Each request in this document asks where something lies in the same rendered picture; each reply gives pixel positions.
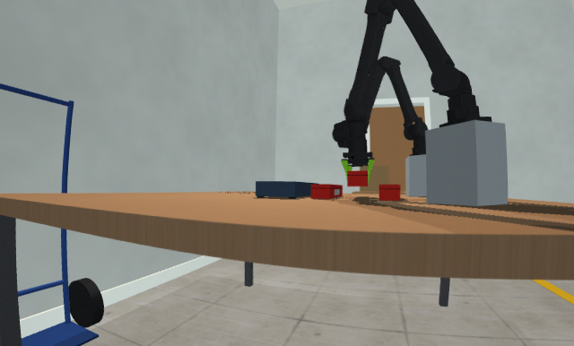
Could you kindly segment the red box of welding electrodes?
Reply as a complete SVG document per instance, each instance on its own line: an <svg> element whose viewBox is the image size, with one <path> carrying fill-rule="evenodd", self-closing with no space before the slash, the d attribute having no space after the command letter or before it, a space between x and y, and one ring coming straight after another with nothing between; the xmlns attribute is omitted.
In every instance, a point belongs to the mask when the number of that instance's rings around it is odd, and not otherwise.
<svg viewBox="0 0 574 346"><path fill-rule="evenodd" d="M334 196L343 196L343 186L337 185L335 191L335 185L311 184L311 199L332 199Z"/></svg>

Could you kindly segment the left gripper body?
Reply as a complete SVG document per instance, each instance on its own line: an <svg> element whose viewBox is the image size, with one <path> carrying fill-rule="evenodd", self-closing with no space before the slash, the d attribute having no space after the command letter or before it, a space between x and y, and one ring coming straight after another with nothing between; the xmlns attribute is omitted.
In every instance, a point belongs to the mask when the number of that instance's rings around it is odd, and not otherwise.
<svg viewBox="0 0 574 346"><path fill-rule="evenodd" d="M350 152L343 152L343 157L348 158L342 159L347 161L374 160L372 152L366 152L366 138L364 137L359 137L359 140L356 140L355 137L351 138Z"/></svg>

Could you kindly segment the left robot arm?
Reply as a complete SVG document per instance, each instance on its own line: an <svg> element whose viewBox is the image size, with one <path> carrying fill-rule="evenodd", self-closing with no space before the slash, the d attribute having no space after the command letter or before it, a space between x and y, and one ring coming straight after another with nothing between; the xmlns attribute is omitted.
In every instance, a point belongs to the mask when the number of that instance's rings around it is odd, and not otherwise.
<svg viewBox="0 0 574 346"><path fill-rule="evenodd" d="M370 89L378 55L386 26L392 22L395 9L401 14L428 61L432 70L430 82L435 89L432 91L449 97L448 122L439 127L471 120L491 121L491 117L480 117L467 75L454 67L453 60L414 0L367 0L364 11L368 15L367 29L354 83L344 105L345 120L335 124L332 133L336 142L348 141L349 152L351 138L366 138L365 124L362 123L367 122Z"/></svg>

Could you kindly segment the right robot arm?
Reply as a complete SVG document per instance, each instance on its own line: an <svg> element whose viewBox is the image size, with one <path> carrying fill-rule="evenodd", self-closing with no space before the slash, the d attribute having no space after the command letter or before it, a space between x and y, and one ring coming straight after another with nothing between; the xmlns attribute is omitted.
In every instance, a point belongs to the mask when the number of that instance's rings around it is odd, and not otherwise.
<svg viewBox="0 0 574 346"><path fill-rule="evenodd" d="M367 134L368 133L367 129L370 124L370 113L373 108L375 99L378 95L378 90L382 82L382 79L385 73L387 73L393 85L394 91L396 93L396 97L398 99L400 108L402 109L403 112L404 137L409 141L413 140L414 145L413 154L411 154L410 156L423 155L426 154L425 130L428 130L428 127L422 121L422 118L417 116L413 108L413 103L410 99L408 90L406 89L406 86L404 84L404 79L401 75L400 64L401 63L399 60L396 60L388 56L383 56L377 61L377 67L371 84L370 101L369 101L370 108L367 114L367 122L363 124L366 125L366 134ZM389 67L390 65L392 65L391 66L392 68ZM388 68L390 69L388 70ZM413 122L415 122L415 124L413 124Z"/></svg>

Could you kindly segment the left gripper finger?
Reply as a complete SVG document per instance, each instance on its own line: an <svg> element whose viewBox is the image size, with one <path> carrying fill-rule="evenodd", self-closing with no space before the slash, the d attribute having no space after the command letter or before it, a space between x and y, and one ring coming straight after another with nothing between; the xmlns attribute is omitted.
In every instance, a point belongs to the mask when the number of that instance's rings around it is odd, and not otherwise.
<svg viewBox="0 0 574 346"><path fill-rule="evenodd" d="M372 169L374 160L369 160L369 165L368 165L368 181L370 179L370 170Z"/></svg>
<svg viewBox="0 0 574 346"><path fill-rule="evenodd" d="M346 161L347 160L341 160L343 167L344 167L344 170L345 170L345 173L346 173L346 177L347 177L347 171L349 171L349 169L348 169L348 161L347 161L347 167L346 167Z"/></svg>

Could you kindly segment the red box with white label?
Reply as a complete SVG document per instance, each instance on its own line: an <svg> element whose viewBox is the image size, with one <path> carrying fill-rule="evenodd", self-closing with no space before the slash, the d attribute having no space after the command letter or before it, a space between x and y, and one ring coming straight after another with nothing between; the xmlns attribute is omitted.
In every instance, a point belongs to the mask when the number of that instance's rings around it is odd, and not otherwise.
<svg viewBox="0 0 574 346"><path fill-rule="evenodd" d="M379 185L380 201L400 201L400 185Z"/></svg>

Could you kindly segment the red welding electrode box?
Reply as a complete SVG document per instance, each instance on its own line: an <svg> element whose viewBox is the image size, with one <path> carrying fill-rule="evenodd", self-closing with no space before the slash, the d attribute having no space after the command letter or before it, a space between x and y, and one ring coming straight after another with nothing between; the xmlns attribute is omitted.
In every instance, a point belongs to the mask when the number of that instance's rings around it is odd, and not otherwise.
<svg viewBox="0 0 574 346"><path fill-rule="evenodd" d="M368 171L347 171L347 186L368 186Z"/></svg>

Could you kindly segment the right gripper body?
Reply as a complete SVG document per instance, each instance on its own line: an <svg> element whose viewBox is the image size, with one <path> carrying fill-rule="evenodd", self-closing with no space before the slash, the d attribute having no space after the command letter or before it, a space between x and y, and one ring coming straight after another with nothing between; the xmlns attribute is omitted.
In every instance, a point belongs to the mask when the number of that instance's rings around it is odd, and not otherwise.
<svg viewBox="0 0 574 346"><path fill-rule="evenodd" d="M351 163L349 163L351 162ZM369 165L369 161L368 160L363 160L363 161L348 161L349 164L352 165L348 165L348 166L352 166L352 167L363 167L363 166L368 166Z"/></svg>

